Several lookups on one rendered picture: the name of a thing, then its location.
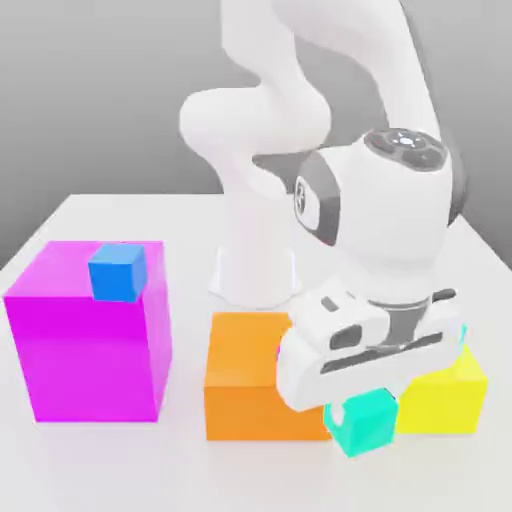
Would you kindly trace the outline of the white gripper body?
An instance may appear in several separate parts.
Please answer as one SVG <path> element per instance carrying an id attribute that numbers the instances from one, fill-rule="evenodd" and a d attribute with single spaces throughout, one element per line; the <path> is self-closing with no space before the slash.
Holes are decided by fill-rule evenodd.
<path id="1" fill-rule="evenodd" d="M 325 356 L 290 328 L 280 344 L 276 388 L 285 404 L 298 412 L 380 388 L 397 396 L 413 378 L 453 365 L 461 352 L 462 331 L 463 323 L 455 317 L 394 354 L 365 349 Z"/>

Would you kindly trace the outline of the small turquoise cube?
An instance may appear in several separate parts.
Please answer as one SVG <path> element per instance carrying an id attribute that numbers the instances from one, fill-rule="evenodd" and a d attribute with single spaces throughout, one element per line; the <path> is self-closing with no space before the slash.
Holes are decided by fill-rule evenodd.
<path id="1" fill-rule="evenodd" d="M 390 444 L 394 439 L 398 402 L 386 389 L 355 395 L 344 402 L 344 421 L 332 423 L 331 404 L 326 404 L 323 421 L 332 439 L 353 458 Z"/>

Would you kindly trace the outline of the small blue cube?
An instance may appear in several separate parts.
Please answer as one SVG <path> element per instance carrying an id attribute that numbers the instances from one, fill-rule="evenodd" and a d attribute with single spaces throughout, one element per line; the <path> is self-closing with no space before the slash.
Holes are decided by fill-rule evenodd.
<path id="1" fill-rule="evenodd" d="M 93 297 L 98 301 L 134 303 L 148 279 L 142 244 L 105 243 L 88 261 Z"/>

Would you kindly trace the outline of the large orange box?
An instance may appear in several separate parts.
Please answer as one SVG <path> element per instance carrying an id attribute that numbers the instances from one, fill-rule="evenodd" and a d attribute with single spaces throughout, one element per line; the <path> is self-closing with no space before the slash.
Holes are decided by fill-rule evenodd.
<path id="1" fill-rule="evenodd" d="M 276 389 L 284 312 L 217 312 L 212 317 L 204 377 L 209 441 L 327 441 L 323 409 L 299 413 Z"/>

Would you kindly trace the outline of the large yellow box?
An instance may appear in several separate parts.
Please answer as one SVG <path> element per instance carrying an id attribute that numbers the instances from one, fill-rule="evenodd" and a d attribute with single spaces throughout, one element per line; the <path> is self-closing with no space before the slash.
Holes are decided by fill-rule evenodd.
<path id="1" fill-rule="evenodd" d="M 465 435 L 476 431 L 488 378 L 467 344 L 448 368 L 414 378 L 399 400 L 395 432 Z"/>

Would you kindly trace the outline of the large magenta box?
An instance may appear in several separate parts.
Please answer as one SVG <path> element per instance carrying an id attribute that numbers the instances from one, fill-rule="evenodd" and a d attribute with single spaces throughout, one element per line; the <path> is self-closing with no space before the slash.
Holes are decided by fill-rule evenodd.
<path id="1" fill-rule="evenodd" d="M 98 301 L 99 241 L 50 241 L 4 295 L 39 422 L 155 422 L 172 360 L 164 245 L 145 241 L 134 302 Z"/>

